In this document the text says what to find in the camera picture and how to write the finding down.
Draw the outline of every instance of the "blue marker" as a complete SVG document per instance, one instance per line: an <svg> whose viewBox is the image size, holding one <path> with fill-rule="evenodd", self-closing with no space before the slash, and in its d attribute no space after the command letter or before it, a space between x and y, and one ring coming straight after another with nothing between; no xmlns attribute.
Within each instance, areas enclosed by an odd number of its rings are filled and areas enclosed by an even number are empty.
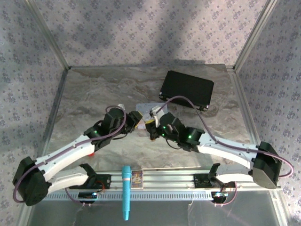
<svg viewBox="0 0 301 226"><path fill-rule="evenodd" d="M130 213L130 182L131 182L131 167L124 166L122 168L122 211L123 219L128 220Z"/></svg>

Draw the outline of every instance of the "black case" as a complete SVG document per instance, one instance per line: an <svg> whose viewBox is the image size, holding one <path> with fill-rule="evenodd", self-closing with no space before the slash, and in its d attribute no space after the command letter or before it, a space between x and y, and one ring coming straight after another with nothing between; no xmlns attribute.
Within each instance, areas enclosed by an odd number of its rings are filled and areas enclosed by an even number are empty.
<svg viewBox="0 0 301 226"><path fill-rule="evenodd" d="M184 96L200 111L207 111L210 106L214 82L191 75L168 71L159 93L159 98L166 101L175 96ZM187 107L191 105L183 99L171 102Z"/></svg>

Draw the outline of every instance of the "patterned wallpaper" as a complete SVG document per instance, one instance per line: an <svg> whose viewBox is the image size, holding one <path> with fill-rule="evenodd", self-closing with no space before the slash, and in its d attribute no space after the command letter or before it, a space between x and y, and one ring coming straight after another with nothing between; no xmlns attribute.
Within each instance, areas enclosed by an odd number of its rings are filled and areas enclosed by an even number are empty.
<svg viewBox="0 0 301 226"><path fill-rule="evenodd" d="M0 225L15 225L12 179L42 136L63 69L22 0L0 1Z"/></svg>
<svg viewBox="0 0 301 226"><path fill-rule="evenodd" d="M280 180L295 222L301 223L301 1L279 0L238 73L261 140L295 166Z"/></svg>
<svg viewBox="0 0 301 226"><path fill-rule="evenodd" d="M37 0L70 66L234 65L266 0Z"/></svg>

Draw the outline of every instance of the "marble surface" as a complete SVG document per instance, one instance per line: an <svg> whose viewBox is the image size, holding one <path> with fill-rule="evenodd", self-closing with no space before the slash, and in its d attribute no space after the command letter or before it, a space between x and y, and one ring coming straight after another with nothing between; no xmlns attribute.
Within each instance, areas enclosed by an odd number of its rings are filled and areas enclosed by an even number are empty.
<svg viewBox="0 0 301 226"><path fill-rule="evenodd" d="M102 119L108 105L121 103L129 112L138 103L161 102L158 94L168 70L213 80L210 107L202 113L206 123L217 136L250 142L225 65L88 67L69 71L48 152L75 140ZM193 109L168 104L168 110L186 126L204 127ZM89 163L95 170L121 170L123 165L144 169L211 166L213 162L230 163L211 155L172 149L164 139L150 141L145 130L135 130L69 168L81 163Z"/></svg>

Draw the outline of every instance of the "gray marble floor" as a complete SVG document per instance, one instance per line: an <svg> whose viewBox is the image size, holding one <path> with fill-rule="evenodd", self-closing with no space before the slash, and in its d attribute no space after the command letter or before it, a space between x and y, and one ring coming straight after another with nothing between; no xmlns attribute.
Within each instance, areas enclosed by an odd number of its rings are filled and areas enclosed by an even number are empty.
<svg viewBox="0 0 301 226"><path fill-rule="evenodd" d="M96 121L108 105L124 104L126 111L138 103L161 102L158 98L168 70L214 81L209 110L202 113L215 135L243 143L249 137L225 65L167 67L81 68L69 71L48 152L68 144ZM169 104L168 110L187 126L203 128L193 109ZM136 130L122 140L112 141L93 157L84 157L70 168L89 163L95 170L211 166L229 163L210 155L170 148L164 139L151 142L145 130Z"/></svg>

